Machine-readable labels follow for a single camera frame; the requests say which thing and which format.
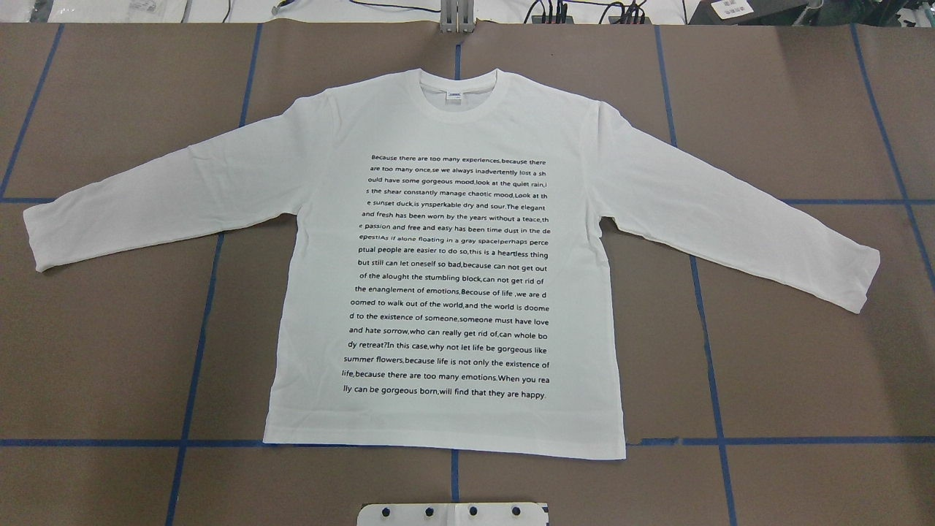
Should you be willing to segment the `white long-sleeve printed shirt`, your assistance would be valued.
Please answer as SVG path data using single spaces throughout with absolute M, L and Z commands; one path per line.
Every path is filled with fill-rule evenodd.
M 625 457 L 599 223 L 858 313 L 879 252 L 495 70 L 295 100 L 24 210 L 40 272 L 293 214 L 264 442 Z

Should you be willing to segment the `aluminium frame post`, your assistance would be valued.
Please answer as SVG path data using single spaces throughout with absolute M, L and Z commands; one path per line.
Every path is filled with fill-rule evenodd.
M 442 34 L 474 32 L 476 17 L 474 0 L 441 0 L 440 32 Z

